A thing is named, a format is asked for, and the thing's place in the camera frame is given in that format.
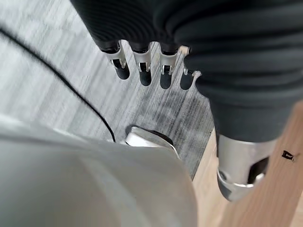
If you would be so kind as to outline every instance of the floor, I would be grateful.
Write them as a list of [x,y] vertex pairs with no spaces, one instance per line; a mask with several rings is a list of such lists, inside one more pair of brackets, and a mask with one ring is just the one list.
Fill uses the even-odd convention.
[[[141,86],[130,47],[123,42],[131,76],[122,81],[94,45],[68,0],[0,0],[0,23],[54,63],[105,116],[117,140],[137,124],[174,141],[193,177],[213,128],[209,103],[179,82],[184,55],[168,90],[160,87],[159,46],[152,44],[153,81]],[[53,74],[0,37],[0,113],[80,135],[110,139],[100,120]]]

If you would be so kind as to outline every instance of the black rubber finger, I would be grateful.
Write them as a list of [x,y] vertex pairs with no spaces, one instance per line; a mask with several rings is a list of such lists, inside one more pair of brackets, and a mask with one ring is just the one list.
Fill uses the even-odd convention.
[[180,81],[180,87],[183,90],[188,90],[191,87],[193,81],[194,77],[192,72],[188,72],[187,75],[183,73]]
[[161,74],[160,85],[163,89],[168,89],[171,85],[171,75],[168,72]]
[[127,79],[129,78],[129,69],[128,69],[128,65],[125,65],[124,69],[116,69],[117,75],[120,79]]
[[143,86],[149,86],[152,82],[152,74],[151,71],[148,72],[139,72],[140,81]]

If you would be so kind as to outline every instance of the robotic hand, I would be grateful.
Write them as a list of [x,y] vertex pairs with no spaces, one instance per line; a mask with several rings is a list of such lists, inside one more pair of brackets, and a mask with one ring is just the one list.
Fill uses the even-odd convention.
[[181,88],[195,70],[209,98],[218,141],[218,184],[240,199],[265,176],[276,139],[303,95],[303,2],[300,0],[71,0],[121,79],[129,77],[120,40],[151,83],[150,42],[161,46],[160,84],[171,84],[176,53],[190,53]]

